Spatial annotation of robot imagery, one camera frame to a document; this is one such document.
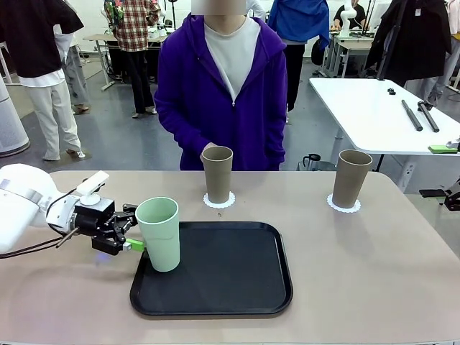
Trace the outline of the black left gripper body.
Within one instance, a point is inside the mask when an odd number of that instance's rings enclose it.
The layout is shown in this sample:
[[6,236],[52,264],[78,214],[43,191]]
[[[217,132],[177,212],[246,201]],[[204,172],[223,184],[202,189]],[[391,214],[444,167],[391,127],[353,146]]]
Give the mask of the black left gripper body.
[[78,201],[70,217],[70,230],[86,236],[109,236],[114,232],[112,218],[115,201],[102,198],[98,203],[86,206]]

